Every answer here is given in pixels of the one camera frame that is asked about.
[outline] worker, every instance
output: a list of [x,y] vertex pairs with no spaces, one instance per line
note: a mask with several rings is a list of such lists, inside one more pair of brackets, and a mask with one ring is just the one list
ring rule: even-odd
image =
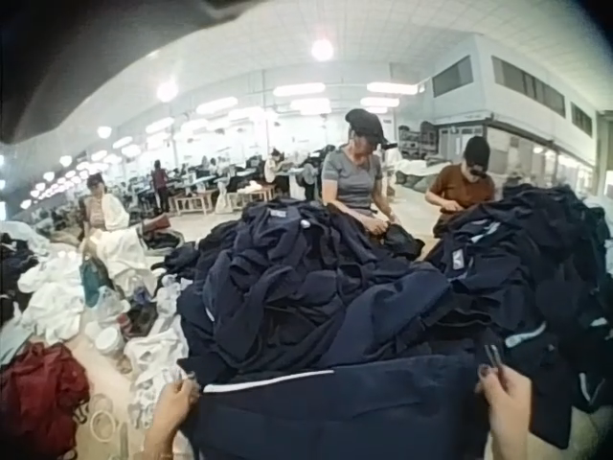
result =
[[464,158],[459,165],[443,168],[425,200],[441,208],[441,217],[433,233],[440,238],[446,223],[453,216],[475,204],[494,199],[494,182],[488,175],[489,144],[481,136],[471,137],[466,143]]
[[[357,219],[372,235],[381,236],[389,223],[397,223],[390,203],[382,193],[381,159],[378,146],[388,145],[379,118],[362,108],[351,110],[349,142],[329,153],[322,170],[322,199],[340,212]],[[387,217],[375,216],[373,204]]]

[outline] pile of white fabric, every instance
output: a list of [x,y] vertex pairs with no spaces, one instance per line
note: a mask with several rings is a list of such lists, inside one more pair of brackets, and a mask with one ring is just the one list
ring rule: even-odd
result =
[[19,324],[53,345],[79,333],[84,292],[80,254],[75,248],[52,244],[49,252],[49,257],[24,273],[17,285],[22,292],[32,294]]

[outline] sleeve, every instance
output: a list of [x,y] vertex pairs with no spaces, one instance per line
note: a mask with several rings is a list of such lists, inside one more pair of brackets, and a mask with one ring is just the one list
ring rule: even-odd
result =
[[330,154],[324,160],[324,167],[322,168],[322,180],[334,180],[338,181],[340,176],[340,165],[334,158],[333,154]]
[[381,166],[381,158],[373,155],[375,166],[375,180],[383,179],[383,167]]
[[449,171],[451,171],[449,168],[451,168],[451,166],[445,166],[441,172],[439,172],[439,175],[435,179],[434,183],[430,186],[430,192],[432,192],[434,195],[442,196],[444,190],[447,188]]

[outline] office window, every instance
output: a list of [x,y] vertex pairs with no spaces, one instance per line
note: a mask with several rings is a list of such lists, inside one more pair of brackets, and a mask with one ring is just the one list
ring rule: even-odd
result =
[[492,56],[491,61],[496,83],[517,91],[533,101],[545,105],[558,115],[566,117],[564,96],[559,91],[498,57]]
[[571,116],[573,117],[573,125],[592,137],[592,118],[573,103],[571,103]]
[[470,56],[466,56],[432,78],[434,97],[437,98],[470,83],[473,83],[472,65]]

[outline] tile floor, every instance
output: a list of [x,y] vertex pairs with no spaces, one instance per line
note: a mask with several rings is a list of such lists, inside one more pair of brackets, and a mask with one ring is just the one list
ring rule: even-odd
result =
[[[393,208],[401,219],[402,224],[418,238],[423,238],[432,244],[429,237],[432,226],[437,218],[437,211],[427,205],[423,195],[406,189],[397,191]],[[184,215],[172,219],[172,227],[185,235],[186,241],[198,240],[217,224],[235,219],[236,215]],[[69,343],[75,357],[83,363],[92,382],[92,395],[104,393],[113,401],[113,413],[118,425],[127,422],[127,404],[129,401],[130,381],[127,376],[121,375],[107,358],[100,356],[83,336],[79,336]],[[613,409],[603,409],[597,414],[588,416],[577,410],[573,413],[573,432],[571,445],[566,450],[559,450],[545,444],[541,440],[531,437],[530,459],[538,460],[576,460],[588,458],[587,456],[603,436],[606,428],[613,420]],[[138,458],[136,452],[140,450],[143,433],[132,427],[128,429],[130,459]],[[177,440],[175,449],[179,452],[189,452],[184,440]],[[108,460],[111,455],[119,454],[119,434],[113,442],[101,445],[89,433],[88,425],[84,425],[78,432],[79,458],[87,460]],[[191,458],[188,453],[178,455],[176,458]],[[491,458],[490,449],[486,455]]]

